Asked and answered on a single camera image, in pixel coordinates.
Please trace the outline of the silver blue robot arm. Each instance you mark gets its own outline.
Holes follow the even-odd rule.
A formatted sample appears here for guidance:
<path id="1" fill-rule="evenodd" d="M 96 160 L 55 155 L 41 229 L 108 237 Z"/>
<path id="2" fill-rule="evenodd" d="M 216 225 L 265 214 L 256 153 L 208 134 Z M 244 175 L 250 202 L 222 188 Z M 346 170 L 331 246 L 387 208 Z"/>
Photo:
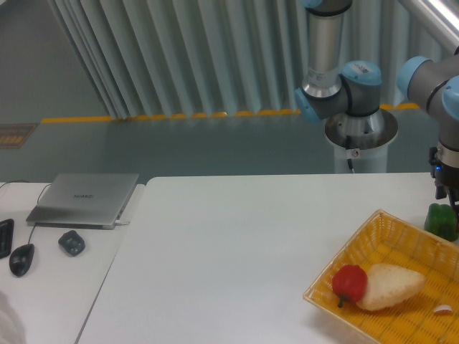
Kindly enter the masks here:
<path id="1" fill-rule="evenodd" d="M 295 91 L 298 109 L 308 121 L 325 122 L 337 173 L 383 172 L 398 124 L 379 106 L 380 69 L 361 60 L 339 65 L 343 19 L 351 2 L 304 1 L 303 7 L 308 16 L 308 72 Z M 457 209 L 458 3 L 404 1 L 403 7 L 450 53 L 440 62 L 409 59 L 397 75 L 397 87 L 439 125 L 437 145 L 429 152 L 435 196 Z"/>

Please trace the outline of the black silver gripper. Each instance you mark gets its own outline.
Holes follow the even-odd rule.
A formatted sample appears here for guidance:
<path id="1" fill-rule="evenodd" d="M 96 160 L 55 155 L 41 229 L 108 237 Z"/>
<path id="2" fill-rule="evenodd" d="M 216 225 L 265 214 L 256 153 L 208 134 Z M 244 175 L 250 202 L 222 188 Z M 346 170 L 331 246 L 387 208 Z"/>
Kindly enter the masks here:
<path id="1" fill-rule="evenodd" d="M 429 164 L 431 165 L 431 176 L 436 180 L 436 199 L 445 199 L 448 195 L 450 206 L 456 215 L 459 214 L 459 193 L 458 187 L 458 152 L 450 150 L 442 144 L 437 144 L 429 150 Z"/>

